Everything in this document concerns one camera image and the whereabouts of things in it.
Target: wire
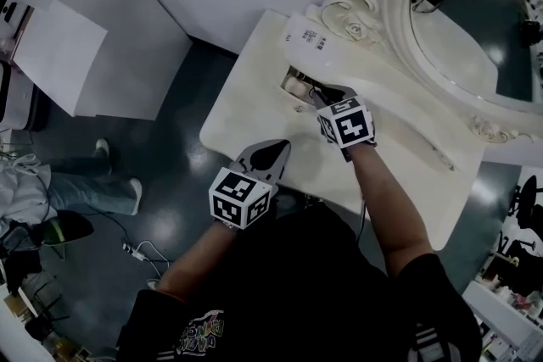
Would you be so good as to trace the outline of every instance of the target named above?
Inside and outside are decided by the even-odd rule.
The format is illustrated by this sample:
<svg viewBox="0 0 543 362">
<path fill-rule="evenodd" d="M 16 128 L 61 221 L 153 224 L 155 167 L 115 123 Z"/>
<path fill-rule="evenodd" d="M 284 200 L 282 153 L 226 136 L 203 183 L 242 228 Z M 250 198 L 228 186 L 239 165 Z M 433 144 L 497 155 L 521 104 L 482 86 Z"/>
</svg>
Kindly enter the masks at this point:
<svg viewBox="0 0 543 362">
<path fill-rule="evenodd" d="M 360 231 L 358 232 L 358 236 L 356 236 L 356 244 L 360 241 L 360 236 L 362 235 L 362 232 L 364 231 L 364 225 L 366 224 L 366 202 L 362 205 L 362 222 L 360 226 Z"/>
<path fill-rule="evenodd" d="M 170 261 L 169 261 L 162 253 L 159 252 L 159 250 L 153 245 L 153 243 L 152 243 L 150 240 L 143 240 L 141 243 L 139 243 L 139 244 L 137 245 L 136 252 L 138 252 L 138 251 L 139 251 L 139 248 L 140 248 L 143 244 L 145 244 L 145 243 L 148 243 L 148 244 L 151 245 L 151 248 L 153 248 L 154 251 L 155 251 L 158 255 L 160 255 L 160 257 L 162 257 L 162 259 L 168 264 L 168 269 L 169 269 L 169 268 L 170 268 Z"/>
<path fill-rule="evenodd" d="M 153 261 L 151 261 L 149 259 L 146 259 L 146 261 L 153 266 L 153 268 L 156 271 L 156 274 L 159 276 L 159 278 L 162 278 L 162 275 L 160 274 L 159 269 L 156 268 L 156 265 L 153 264 Z"/>
<path fill-rule="evenodd" d="M 121 230 L 125 233 L 125 239 L 128 243 L 130 243 L 132 245 L 132 242 L 130 240 L 130 237 L 128 236 L 128 231 L 126 230 L 126 228 L 121 225 L 117 219 L 114 219 L 113 217 L 110 216 L 110 213 L 104 213 L 102 211 L 99 211 L 97 209 L 95 209 L 94 207 L 91 207 L 90 205 L 88 206 L 89 209 L 91 209 L 92 211 L 94 211 L 94 213 L 91 213 L 91 214 L 81 214 L 82 216 L 95 216 L 95 215 L 101 215 L 103 217 L 105 217 L 106 219 L 109 219 L 111 220 L 112 222 L 114 222 L 117 226 L 119 226 L 121 228 Z"/>
<path fill-rule="evenodd" d="M 132 241 L 130 240 L 130 237 L 128 236 L 128 231 L 126 230 L 126 228 L 121 225 L 119 223 L 119 221 L 115 218 L 113 218 L 111 216 L 111 213 L 108 213 L 108 212 L 102 212 L 102 211 L 99 211 L 97 209 L 95 209 L 94 207 L 91 207 L 90 205 L 88 206 L 89 209 L 91 209 L 92 211 L 94 211 L 94 213 L 87 213 L 87 214 L 81 214 L 82 216 L 96 216 L 96 215 L 100 215 L 100 216 L 103 216 L 105 217 L 106 219 L 109 219 L 111 220 L 112 222 L 114 222 L 117 226 L 119 226 L 121 228 L 121 230 L 125 233 L 125 241 L 128 242 L 128 244 L 130 244 L 131 246 L 133 246 L 134 244 L 132 243 Z M 148 243 L 151 245 L 151 248 L 154 249 L 154 251 L 160 255 L 160 257 L 162 259 L 145 259 L 145 261 L 147 261 L 148 263 L 150 263 L 154 270 L 156 271 L 157 275 L 159 277 L 162 277 L 162 275 L 160 274 L 159 272 L 159 269 L 157 269 L 156 265 L 154 265 L 154 263 L 166 263 L 167 264 L 167 268 L 169 269 L 170 268 L 170 260 L 168 260 L 168 258 L 166 258 L 162 253 L 160 253 L 160 251 L 153 245 L 153 243 L 150 241 L 150 240 L 143 240 L 142 242 L 140 242 L 138 245 L 137 245 L 137 248 L 135 250 L 135 252 L 138 252 L 140 247 L 145 244 L 145 243 Z"/>
</svg>

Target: white sneaker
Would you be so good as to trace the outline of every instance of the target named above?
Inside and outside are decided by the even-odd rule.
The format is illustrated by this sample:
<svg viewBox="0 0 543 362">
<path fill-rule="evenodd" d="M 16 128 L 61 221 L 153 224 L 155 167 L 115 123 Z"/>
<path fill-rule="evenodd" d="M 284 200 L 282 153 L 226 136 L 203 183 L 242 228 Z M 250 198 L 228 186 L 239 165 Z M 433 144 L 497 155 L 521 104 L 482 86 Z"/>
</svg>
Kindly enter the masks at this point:
<svg viewBox="0 0 543 362">
<path fill-rule="evenodd" d="M 156 287 L 159 285 L 158 279 L 147 279 L 147 286 L 149 289 L 156 291 Z"/>
<path fill-rule="evenodd" d="M 109 160 L 109 144 L 108 144 L 108 141 L 106 141 L 105 139 L 98 139 L 96 141 L 96 151 L 94 151 L 95 153 L 98 151 L 98 150 L 102 150 L 103 153 L 105 153 L 105 155 L 108 156 L 108 160 Z M 111 162 L 109 162 L 109 171 L 108 171 L 108 176 L 111 175 L 111 172 L 113 172 L 113 168 L 111 167 Z"/>
<path fill-rule="evenodd" d="M 109 158 L 109 144 L 105 139 L 98 139 L 96 141 L 96 150 L 102 149 Z"/>
<path fill-rule="evenodd" d="M 133 216 L 137 214 L 137 211 L 139 210 L 139 202 L 142 199 L 143 187 L 142 183 L 137 178 L 131 178 L 130 185 L 134 189 L 134 192 L 136 192 L 136 205 L 134 205 L 134 210 L 131 212 L 131 215 Z"/>
</svg>

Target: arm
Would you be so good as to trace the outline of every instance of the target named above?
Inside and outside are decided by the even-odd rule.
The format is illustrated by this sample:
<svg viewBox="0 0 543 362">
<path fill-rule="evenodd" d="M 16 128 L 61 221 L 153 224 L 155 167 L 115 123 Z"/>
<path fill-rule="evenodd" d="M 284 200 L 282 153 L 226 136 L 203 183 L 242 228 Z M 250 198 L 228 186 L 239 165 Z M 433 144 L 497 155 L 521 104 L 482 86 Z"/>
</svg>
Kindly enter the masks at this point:
<svg viewBox="0 0 543 362">
<path fill-rule="evenodd" d="M 423 220 L 375 148 L 359 143 L 349 153 L 387 269 L 396 277 L 415 258 L 434 252 Z"/>
<path fill-rule="evenodd" d="M 190 250 L 166 271 L 157 287 L 162 292 L 187 301 L 232 246 L 236 232 L 215 222 Z"/>
</svg>

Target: person's leg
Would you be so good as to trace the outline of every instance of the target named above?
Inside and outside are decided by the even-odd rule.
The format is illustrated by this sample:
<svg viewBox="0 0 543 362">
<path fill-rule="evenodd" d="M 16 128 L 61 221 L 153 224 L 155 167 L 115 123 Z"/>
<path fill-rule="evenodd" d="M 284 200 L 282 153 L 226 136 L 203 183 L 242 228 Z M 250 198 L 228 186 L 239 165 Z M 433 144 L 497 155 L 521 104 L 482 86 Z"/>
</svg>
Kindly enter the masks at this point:
<svg viewBox="0 0 543 362">
<path fill-rule="evenodd" d="M 90 178 L 111 174 L 109 146 L 104 139 L 96 142 L 96 150 L 91 157 L 50 159 L 43 161 L 42 164 L 49 164 L 52 172 L 62 174 L 83 175 Z"/>
<path fill-rule="evenodd" d="M 135 214 L 141 197 L 136 179 L 103 183 L 73 174 L 51 174 L 49 201 L 54 209 L 88 205 L 105 212 Z"/>
</svg>

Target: black sleeve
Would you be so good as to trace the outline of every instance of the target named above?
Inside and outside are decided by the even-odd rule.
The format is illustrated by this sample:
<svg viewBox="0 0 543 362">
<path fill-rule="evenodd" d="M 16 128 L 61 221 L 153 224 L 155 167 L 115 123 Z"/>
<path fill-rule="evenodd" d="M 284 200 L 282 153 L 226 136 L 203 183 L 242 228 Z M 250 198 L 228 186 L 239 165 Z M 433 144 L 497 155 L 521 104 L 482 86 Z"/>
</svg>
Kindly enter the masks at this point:
<svg viewBox="0 0 543 362">
<path fill-rule="evenodd" d="M 142 290 L 128 323 L 119 337 L 119 362 L 156 360 L 156 354 L 172 348 L 190 321 L 183 302 L 160 292 Z"/>
<path fill-rule="evenodd" d="M 418 359 L 477 362 L 482 341 L 472 310 L 447 278 L 437 255 L 414 259 L 396 282 L 404 301 L 407 348 Z"/>
</svg>

